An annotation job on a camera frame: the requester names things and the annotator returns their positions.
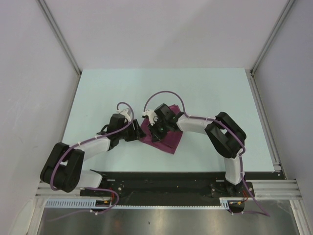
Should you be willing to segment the purple cloth napkin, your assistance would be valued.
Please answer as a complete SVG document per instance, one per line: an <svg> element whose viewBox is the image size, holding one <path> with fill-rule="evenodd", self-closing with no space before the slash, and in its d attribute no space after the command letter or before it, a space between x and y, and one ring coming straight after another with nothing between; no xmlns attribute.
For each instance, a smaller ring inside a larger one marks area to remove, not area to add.
<svg viewBox="0 0 313 235"><path fill-rule="evenodd" d="M176 119L178 120L178 118L182 115L182 112L178 105L171 105L169 107L176 114ZM144 118L144 121L142 122L140 127L146 134L146 137L140 139L140 141L163 152L174 154L181 140L182 131L180 129L177 132L170 131L167 136L160 142L152 142L151 133L149 131L149 124L150 123L148 119Z"/></svg>

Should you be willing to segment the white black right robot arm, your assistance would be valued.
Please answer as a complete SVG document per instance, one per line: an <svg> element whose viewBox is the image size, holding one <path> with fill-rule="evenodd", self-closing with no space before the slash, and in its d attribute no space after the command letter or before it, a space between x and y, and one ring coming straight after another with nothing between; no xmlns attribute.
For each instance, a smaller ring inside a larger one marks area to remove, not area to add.
<svg viewBox="0 0 313 235"><path fill-rule="evenodd" d="M143 112L149 120L148 129L152 142L164 140L170 132L194 132L207 135L215 150L224 157L225 190L230 196L243 191L243 164L240 160L245 152L245 132L225 112L215 118L188 116L184 112L174 113L166 104Z"/></svg>

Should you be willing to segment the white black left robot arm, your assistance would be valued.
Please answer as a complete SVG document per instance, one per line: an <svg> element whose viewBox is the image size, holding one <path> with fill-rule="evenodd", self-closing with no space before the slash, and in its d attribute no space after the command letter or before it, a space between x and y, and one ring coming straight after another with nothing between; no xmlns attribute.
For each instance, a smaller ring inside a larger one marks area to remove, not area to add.
<svg viewBox="0 0 313 235"><path fill-rule="evenodd" d="M136 119L126 114L113 114L109 124L102 127L95 137L70 146L63 142L54 145L40 173L40 180L52 190L73 191L82 181L83 162L119 144L146 137Z"/></svg>

